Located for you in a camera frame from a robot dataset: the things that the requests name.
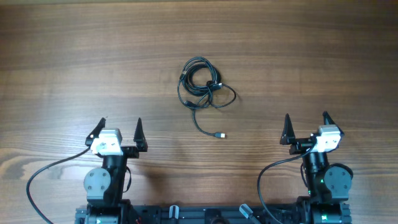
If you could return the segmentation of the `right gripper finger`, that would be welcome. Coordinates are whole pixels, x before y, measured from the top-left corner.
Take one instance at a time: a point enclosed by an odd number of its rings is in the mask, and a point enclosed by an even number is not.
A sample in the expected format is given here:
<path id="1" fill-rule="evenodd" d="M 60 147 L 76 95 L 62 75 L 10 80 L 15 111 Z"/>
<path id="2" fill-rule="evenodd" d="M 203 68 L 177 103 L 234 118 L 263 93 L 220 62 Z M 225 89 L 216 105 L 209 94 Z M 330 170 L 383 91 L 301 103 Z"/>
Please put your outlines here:
<path id="1" fill-rule="evenodd" d="M 340 136 L 344 136 L 345 133 L 342 131 L 342 129 L 333 121 L 333 119 L 331 118 L 331 116 L 329 115 L 329 113 L 327 111 L 324 111 L 323 114 L 323 122 L 324 125 L 335 125 L 339 132 L 340 132 Z"/>
<path id="2" fill-rule="evenodd" d="M 281 145 L 291 145 L 296 142 L 296 137 L 289 114 L 285 115 L 284 128 L 280 137 Z"/>

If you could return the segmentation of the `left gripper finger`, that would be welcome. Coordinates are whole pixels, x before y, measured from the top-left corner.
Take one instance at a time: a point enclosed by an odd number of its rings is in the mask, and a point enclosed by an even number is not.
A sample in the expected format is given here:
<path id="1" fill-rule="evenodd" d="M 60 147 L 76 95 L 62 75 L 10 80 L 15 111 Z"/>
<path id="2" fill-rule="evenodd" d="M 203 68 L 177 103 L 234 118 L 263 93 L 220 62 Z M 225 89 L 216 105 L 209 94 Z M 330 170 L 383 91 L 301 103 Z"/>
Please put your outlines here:
<path id="1" fill-rule="evenodd" d="M 148 145 L 144 135 L 141 118 L 137 120 L 133 141 L 136 143 L 136 147 L 139 152 L 147 152 Z"/>
<path id="2" fill-rule="evenodd" d="M 91 146 L 94 139 L 99 137 L 99 134 L 101 132 L 101 130 L 106 126 L 106 119 L 105 118 L 101 118 L 99 123 L 96 125 L 96 127 L 91 131 L 91 133 L 89 133 L 89 135 L 87 135 L 86 139 L 85 139 L 85 145 L 86 146 Z"/>

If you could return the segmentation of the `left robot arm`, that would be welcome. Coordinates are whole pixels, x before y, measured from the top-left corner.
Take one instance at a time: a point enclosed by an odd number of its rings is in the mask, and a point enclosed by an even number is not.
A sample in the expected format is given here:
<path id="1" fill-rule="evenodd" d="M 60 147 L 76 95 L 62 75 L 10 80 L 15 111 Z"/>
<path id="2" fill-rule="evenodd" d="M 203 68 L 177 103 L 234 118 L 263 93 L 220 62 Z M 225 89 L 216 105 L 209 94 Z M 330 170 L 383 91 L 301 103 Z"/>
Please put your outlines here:
<path id="1" fill-rule="evenodd" d="M 133 146 L 123 146 L 123 137 L 118 128 L 107 128 L 106 119 L 101 118 L 97 126 L 86 137 L 85 145 L 103 160 L 100 168 L 90 170 L 83 181 L 86 190 L 86 212 L 81 219 L 84 224 L 140 223 L 141 217 L 129 199 L 123 199 L 128 159 L 138 159 L 148 145 L 144 136 L 142 120 L 137 120 Z"/>

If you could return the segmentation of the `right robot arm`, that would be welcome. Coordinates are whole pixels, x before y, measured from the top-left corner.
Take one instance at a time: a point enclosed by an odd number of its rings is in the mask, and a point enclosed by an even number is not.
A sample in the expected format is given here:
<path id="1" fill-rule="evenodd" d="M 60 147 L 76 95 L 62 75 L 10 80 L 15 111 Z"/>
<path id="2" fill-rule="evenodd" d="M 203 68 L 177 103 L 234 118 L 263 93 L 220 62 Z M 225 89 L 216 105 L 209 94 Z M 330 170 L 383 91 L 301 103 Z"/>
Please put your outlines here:
<path id="1" fill-rule="evenodd" d="M 353 171 L 341 163 L 330 164 L 327 155 L 339 147 L 344 132 L 325 111 L 324 124 L 307 138 L 297 138 L 290 116 L 286 114 L 280 144 L 289 145 L 289 154 L 302 158 L 302 174 L 307 197 L 296 202 L 299 223 L 351 223 L 346 203 L 352 186 Z"/>

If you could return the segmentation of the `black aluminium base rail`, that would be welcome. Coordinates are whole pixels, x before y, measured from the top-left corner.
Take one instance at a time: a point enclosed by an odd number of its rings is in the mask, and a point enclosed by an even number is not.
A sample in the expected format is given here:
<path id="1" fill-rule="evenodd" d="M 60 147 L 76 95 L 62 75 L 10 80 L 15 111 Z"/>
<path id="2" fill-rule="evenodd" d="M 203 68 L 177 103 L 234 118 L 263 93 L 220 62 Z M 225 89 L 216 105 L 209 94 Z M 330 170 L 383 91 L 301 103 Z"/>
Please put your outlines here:
<path id="1" fill-rule="evenodd" d="M 75 223 L 336 223 L 352 222 L 348 204 L 307 205 L 306 203 L 271 204 L 268 214 L 262 207 L 242 204 L 239 207 L 170 207 L 133 206 L 122 219 L 115 210 L 105 212 L 78 208 Z"/>

